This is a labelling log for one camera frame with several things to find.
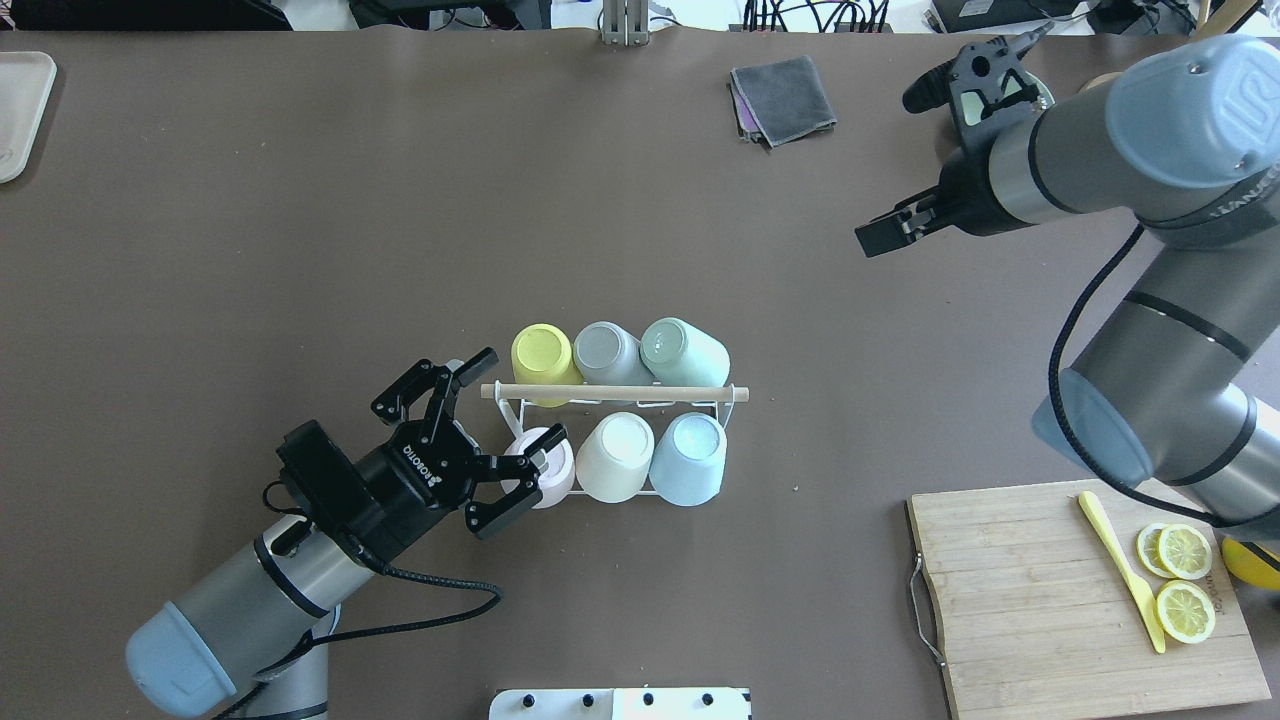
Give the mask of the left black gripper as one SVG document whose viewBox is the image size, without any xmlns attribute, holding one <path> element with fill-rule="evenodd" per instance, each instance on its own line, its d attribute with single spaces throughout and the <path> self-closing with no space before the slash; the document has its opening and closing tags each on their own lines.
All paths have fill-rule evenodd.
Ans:
<svg viewBox="0 0 1280 720">
<path fill-rule="evenodd" d="M 355 465 L 384 514 L 374 525 L 375 546 L 413 544 L 474 492 L 476 482 L 465 479 L 471 468 L 467 461 L 484 452 L 460 423 L 443 420 L 453 418 L 460 391 L 498 363 L 493 347 L 456 369 L 421 359 L 371 401 L 378 419 L 396 428 L 384 445 Z M 422 420 L 407 421 L 410 407 L 429 389 Z M 499 465 L 504 496 L 493 503 L 470 502 L 465 507 L 468 530 L 484 539 L 531 510 L 541 500 L 538 478 L 545 466 L 543 452 L 564 439 L 567 430 L 557 423 L 522 454 L 500 456 L 500 461 L 516 461 Z"/>
</svg>

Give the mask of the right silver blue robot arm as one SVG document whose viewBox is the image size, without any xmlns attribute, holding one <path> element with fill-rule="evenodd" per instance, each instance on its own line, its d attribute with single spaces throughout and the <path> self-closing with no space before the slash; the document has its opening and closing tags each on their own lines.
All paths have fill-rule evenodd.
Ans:
<svg viewBox="0 0 1280 720">
<path fill-rule="evenodd" d="M 1235 384 L 1276 331 L 1277 49 L 1194 40 L 1041 106 L 1030 35 L 969 44 L 902 95 L 947 106 L 957 149 L 938 183 L 858 228 L 869 258 L 955 227 L 992 236 L 1125 208 L 1161 243 L 1070 366 L 1050 360 L 1036 433 L 1151 506 L 1277 543 L 1277 410 Z"/>
</svg>

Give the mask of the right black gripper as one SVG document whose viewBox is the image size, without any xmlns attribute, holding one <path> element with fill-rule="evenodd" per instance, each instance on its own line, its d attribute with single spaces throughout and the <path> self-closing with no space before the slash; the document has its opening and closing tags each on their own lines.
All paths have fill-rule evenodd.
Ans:
<svg viewBox="0 0 1280 720">
<path fill-rule="evenodd" d="M 886 214 L 855 229 L 867 258 L 877 258 L 915 243 L 933 232 L 955 227 L 974 236 L 1001 232 L 1001 206 L 989 184 L 987 156 L 951 151 L 933 190 L 897 202 Z"/>
</svg>

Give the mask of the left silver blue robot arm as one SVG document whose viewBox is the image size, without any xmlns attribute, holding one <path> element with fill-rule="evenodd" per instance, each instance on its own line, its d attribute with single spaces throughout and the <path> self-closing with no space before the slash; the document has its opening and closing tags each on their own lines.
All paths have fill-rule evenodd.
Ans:
<svg viewBox="0 0 1280 720">
<path fill-rule="evenodd" d="M 396 566 L 453 511 L 486 538 L 541 498 L 547 454 L 566 439 L 563 425 L 520 454 L 490 455 L 454 418 L 460 391 L 497 361 L 493 348 L 465 363 L 416 361 L 371 402 L 390 438 L 358 461 L 317 421 L 291 430 L 276 452 L 278 484 L 293 505 L 129 638 L 125 664 L 143 694 L 178 717 L 244 705 L 317 647 L 360 638 L 317 628 L 375 575 L 481 591 L 499 603 L 497 585 Z"/>
</svg>

